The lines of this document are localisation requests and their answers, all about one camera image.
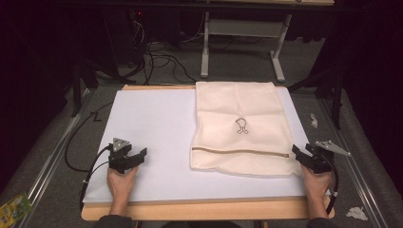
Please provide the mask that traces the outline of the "white metal desk frame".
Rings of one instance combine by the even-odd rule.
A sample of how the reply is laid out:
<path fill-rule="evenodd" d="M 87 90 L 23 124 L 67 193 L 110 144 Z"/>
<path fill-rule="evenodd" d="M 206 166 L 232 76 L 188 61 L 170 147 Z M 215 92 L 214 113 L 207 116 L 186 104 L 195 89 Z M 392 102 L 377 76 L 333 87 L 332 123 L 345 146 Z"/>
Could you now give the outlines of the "white metal desk frame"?
<path fill-rule="evenodd" d="M 210 13 L 204 14 L 203 49 L 201 55 L 201 77 L 207 78 L 209 72 L 209 36 L 228 35 L 259 38 L 276 38 L 277 47 L 269 52 L 277 81 L 283 83 L 285 77 L 279 61 L 285 36 L 292 19 L 287 14 L 281 22 L 242 21 L 230 19 L 211 19 Z"/>

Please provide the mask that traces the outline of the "wooden table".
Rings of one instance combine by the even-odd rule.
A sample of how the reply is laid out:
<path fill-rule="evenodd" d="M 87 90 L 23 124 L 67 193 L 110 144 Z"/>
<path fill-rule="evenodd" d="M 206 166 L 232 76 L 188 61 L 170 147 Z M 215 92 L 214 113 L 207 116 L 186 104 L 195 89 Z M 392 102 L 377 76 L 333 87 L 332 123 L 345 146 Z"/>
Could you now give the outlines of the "wooden table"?
<path fill-rule="evenodd" d="M 196 89 L 191 85 L 126 85 L 121 90 Z M 127 213 L 139 221 L 306 219 L 306 196 L 260 199 L 132 202 Z"/>

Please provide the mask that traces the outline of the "crumpled white paper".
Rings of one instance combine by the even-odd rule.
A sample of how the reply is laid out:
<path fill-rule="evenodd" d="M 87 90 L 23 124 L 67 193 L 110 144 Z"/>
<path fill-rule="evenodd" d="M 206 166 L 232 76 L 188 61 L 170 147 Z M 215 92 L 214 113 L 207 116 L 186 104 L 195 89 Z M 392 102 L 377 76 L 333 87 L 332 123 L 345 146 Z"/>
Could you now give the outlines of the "crumpled white paper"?
<path fill-rule="evenodd" d="M 350 208 L 346 216 L 354 219 L 368 220 L 368 217 L 365 215 L 362 207 Z"/>

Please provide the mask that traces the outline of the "light wooden desktop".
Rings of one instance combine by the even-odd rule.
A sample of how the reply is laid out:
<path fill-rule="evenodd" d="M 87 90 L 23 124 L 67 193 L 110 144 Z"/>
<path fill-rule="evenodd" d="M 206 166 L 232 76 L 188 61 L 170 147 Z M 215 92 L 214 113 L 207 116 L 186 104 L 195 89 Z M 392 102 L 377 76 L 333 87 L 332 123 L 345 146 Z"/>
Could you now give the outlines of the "light wooden desktop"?
<path fill-rule="evenodd" d="M 335 0 L 196 0 L 199 2 L 244 3 L 244 4 L 275 4 L 287 6 L 333 6 Z"/>

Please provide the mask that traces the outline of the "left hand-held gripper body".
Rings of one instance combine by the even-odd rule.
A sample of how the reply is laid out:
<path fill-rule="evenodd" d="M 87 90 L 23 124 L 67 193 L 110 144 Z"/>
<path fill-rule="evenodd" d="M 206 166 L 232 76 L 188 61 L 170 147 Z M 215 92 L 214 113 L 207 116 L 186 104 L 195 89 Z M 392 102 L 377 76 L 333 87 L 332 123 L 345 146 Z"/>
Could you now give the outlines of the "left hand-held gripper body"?
<path fill-rule="evenodd" d="M 132 149 L 129 141 L 114 138 L 109 145 L 110 153 L 108 156 L 108 164 L 111 169 L 118 171 L 120 174 L 125 174 L 127 170 L 131 170 L 129 165 L 128 152 Z"/>

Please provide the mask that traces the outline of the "green printed packet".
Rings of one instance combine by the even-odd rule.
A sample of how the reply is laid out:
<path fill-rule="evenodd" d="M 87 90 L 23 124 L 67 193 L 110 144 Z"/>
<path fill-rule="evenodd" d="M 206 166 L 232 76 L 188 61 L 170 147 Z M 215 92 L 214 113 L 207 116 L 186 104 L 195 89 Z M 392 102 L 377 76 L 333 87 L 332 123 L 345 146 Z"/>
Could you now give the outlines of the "green printed packet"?
<path fill-rule="evenodd" d="M 11 225 L 24 218 L 32 210 L 32 205 L 25 192 L 18 194 L 0 206 L 0 228 L 10 228 Z"/>

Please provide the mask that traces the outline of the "black computer tower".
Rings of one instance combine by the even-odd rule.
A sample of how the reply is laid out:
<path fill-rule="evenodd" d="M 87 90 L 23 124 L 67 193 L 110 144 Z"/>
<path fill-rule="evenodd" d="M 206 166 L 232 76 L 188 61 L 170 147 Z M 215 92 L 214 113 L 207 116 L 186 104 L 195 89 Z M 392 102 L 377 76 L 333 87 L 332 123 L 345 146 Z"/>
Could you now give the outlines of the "black computer tower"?
<path fill-rule="evenodd" d="M 134 67 L 144 55 L 145 32 L 131 9 L 105 9 L 106 28 L 118 66 Z"/>

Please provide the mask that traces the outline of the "silver metal floor rail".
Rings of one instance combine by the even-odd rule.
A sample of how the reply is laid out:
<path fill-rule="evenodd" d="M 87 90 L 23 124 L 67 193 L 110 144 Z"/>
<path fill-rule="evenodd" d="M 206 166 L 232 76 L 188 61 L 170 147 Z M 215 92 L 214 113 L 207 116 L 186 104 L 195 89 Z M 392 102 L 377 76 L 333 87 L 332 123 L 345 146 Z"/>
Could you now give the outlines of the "silver metal floor rail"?
<path fill-rule="evenodd" d="M 331 127 L 332 132 L 336 137 L 336 145 L 343 150 L 340 159 L 342 160 L 342 164 L 346 167 L 346 171 L 349 173 L 349 178 L 354 184 L 354 190 L 362 202 L 364 213 L 369 218 L 372 228 L 389 228 L 379 210 L 378 203 L 375 200 L 370 185 L 364 180 L 364 176 L 359 170 L 358 164 L 355 160 L 356 154 L 353 154 L 342 131 L 337 128 L 335 121 L 332 118 L 332 108 L 330 107 L 329 102 L 323 99 L 319 99 L 317 102 L 326 122 Z"/>
<path fill-rule="evenodd" d="M 67 141 L 82 118 L 83 108 L 86 107 L 93 94 L 94 89 L 82 90 L 79 93 L 81 104 L 76 109 L 73 92 L 69 91 L 67 93 L 68 104 L 46 127 L 18 169 L 18 172 L 24 176 L 20 183 L 29 184 L 27 196 L 32 205 L 32 210 L 11 228 L 27 228 L 29 226 L 29 222 L 63 157 L 63 150 Z"/>

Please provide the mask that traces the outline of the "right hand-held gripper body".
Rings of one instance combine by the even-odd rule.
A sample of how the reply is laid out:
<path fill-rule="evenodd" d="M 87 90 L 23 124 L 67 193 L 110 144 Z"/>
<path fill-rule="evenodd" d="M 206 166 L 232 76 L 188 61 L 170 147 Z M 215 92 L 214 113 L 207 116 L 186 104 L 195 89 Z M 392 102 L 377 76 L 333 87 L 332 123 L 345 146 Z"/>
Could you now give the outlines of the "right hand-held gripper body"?
<path fill-rule="evenodd" d="M 312 156 L 310 159 L 311 169 L 315 174 L 331 172 L 334 167 L 335 154 L 351 157 L 352 154 L 332 141 L 315 142 L 314 144 L 306 144 L 305 149 Z"/>

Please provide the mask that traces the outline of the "black metal stand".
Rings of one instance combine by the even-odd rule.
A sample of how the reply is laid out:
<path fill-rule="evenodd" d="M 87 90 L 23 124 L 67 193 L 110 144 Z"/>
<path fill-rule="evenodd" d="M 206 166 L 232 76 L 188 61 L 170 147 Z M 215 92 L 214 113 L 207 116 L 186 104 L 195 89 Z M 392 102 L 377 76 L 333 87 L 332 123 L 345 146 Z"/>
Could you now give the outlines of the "black metal stand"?
<path fill-rule="evenodd" d="M 81 82 L 84 82 L 87 88 L 97 88 L 98 81 L 96 79 L 96 72 L 101 71 L 107 76 L 111 77 L 118 82 L 128 84 L 127 78 L 120 76 L 118 73 L 108 70 L 106 67 L 101 66 L 99 63 L 78 57 L 72 67 L 72 94 L 73 94 L 73 112 L 72 117 L 76 117 L 82 109 L 82 90 Z"/>
<path fill-rule="evenodd" d="M 342 107 L 341 90 L 343 84 L 343 76 L 345 73 L 344 66 L 330 66 L 323 71 L 309 76 L 294 85 L 287 87 L 289 92 L 294 92 L 302 87 L 317 85 L 315 95 L 319 99 L 325 99 L 329 96 L 333 98 L 331 108 L 331 120 L 337 129 L 340 129 L 339 113 Z"/>

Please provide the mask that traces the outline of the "person's left hand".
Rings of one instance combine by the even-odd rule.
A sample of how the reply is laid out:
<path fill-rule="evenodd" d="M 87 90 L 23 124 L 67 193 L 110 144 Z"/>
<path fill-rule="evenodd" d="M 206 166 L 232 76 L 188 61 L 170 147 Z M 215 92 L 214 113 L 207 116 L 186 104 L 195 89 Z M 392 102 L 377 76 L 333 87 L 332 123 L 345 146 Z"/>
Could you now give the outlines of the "person's left hand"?
<path fill-rule="evenodd" d="M 113 196 L 113 200 L 128 202 L 131 191 L 133 189 L 138 168 L 132 168 L 125 174 L 119 173 L 117 170 L 107 169 L 107 185 Z"/>

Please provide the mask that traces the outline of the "cream zippered laundry bag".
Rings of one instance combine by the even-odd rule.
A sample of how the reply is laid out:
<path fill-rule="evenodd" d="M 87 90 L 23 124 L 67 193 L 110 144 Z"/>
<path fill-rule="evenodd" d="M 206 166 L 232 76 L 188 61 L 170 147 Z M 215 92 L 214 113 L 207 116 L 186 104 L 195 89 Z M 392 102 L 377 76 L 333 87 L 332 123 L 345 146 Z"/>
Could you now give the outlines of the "cream zippered laundry bag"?
<path fill-rule="evenodd" d="M 191 168 L 260 177 L 302 174 L 273 84 L 198 82 L 196 114 Z"/>

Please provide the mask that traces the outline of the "white board table top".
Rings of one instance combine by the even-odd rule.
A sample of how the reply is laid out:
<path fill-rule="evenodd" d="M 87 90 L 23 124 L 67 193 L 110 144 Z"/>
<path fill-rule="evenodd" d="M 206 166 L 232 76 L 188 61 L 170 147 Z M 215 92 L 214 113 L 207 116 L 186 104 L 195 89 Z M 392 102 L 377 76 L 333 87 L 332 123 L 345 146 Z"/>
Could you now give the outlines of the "white board table top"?
<path fill-rule="evenodd" d="M 132 202 L 240 200 L 303 197 L 302 178 L 291 175 L 252 178 L 190 168 L 196 132 L 193 89 L 120 90 L 117 92 L 100 148 L 115 138 L 147 149 L 136 175 Z"/>

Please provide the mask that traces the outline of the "person's right hand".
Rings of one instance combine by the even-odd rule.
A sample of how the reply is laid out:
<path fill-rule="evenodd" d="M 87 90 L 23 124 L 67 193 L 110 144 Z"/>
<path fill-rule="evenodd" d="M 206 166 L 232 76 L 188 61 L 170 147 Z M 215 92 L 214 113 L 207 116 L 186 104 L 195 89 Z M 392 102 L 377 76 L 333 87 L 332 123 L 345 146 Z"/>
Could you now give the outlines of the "person's right hand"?
<path fill-rule="evenodd" d="M 315 174 L 309 168 L 301 166 L 304 178 L 304 188 L 309 200 L 322 200 L 332 183 L 332 174 L 325 172 Z"/>

